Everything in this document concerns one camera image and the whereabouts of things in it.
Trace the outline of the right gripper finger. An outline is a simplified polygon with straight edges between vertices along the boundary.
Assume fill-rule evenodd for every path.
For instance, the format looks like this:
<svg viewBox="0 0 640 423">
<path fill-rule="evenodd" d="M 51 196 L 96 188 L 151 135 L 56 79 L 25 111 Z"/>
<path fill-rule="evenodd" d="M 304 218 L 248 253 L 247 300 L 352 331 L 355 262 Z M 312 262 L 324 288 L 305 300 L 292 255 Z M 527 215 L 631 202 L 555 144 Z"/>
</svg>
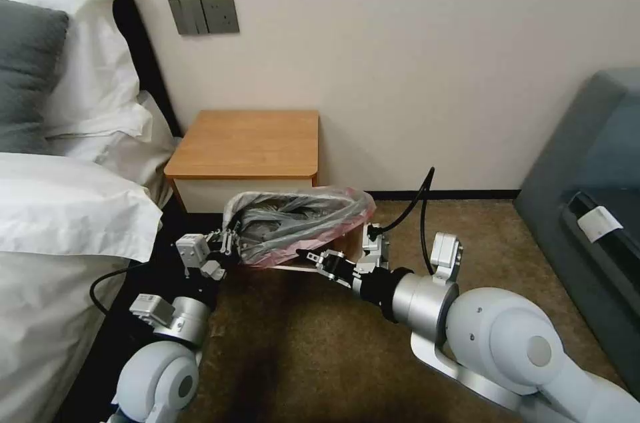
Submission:
<svg viewBox="0 0 640 423">
<path fill-rule="evenodd" d="M 356 266 L 352 264 L 317 264 L 317 272 L 346 288 L 353 288 Z"/>
<path fill-rule="evenodd" d="M 345 253 L 337 250 L 315 250 L 297 249 L 297 256 L 304 261 L 311 262 L 316 269 L 324 272 L 353 272 L 353 262 Z"/>
</svg>

